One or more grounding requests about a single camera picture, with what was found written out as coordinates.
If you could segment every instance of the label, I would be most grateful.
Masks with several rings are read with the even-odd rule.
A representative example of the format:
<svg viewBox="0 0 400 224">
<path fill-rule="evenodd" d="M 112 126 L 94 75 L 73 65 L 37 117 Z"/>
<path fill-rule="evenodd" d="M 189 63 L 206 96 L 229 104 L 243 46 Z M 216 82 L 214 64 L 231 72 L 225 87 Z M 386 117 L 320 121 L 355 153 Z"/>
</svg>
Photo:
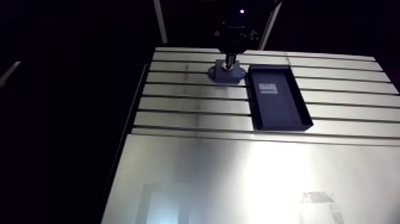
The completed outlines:
<svg viewBox="0 0 400 224">
<path fill-rule="evenodd" d="M 258 87 L 261 94 L 278 94 L 275 83 L 259 83 Z"/>
</svg>

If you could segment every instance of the black tray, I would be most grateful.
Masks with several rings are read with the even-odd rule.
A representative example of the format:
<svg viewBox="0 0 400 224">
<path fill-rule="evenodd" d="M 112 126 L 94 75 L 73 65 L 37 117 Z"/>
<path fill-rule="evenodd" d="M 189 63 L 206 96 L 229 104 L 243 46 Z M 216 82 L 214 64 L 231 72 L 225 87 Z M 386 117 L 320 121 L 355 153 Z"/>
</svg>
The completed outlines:
<svg viewBox="0 0 400 224">
<path fill-rule="evenodd" d="M 313 125 L 289 66 L 251 65 L 246 84 L 254 128 L 307 130 Z"/>
</svg>

